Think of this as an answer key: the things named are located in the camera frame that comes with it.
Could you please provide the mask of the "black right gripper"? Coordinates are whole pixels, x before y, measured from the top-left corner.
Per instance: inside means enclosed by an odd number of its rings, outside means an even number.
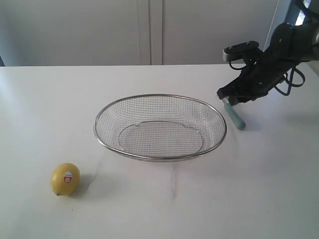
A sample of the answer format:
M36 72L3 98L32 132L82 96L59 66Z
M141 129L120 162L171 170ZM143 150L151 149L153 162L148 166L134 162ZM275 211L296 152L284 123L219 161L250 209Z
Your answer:
M219 99L230 97L232 106L266 96L292 67L291 59L280 57L273 51L243 53L242 57L246 66L238 79L217 91Z

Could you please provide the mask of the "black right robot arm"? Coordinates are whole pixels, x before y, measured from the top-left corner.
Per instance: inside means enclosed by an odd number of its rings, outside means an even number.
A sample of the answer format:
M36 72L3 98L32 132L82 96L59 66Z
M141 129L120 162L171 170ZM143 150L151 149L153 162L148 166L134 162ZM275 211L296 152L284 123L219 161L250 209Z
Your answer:
M245 66L239 68L241 73L236 79L217 91L219 99L227 99L234 106L264 97L272 89L288 96L292 88L302 86L294 84L293 77L299 74L304 81L306 78L297 66L319 59L319 15L301 0L295 3L308 20L301 25L278 25L265 51L259 49L256 41L223 50L225 62L243 60Z

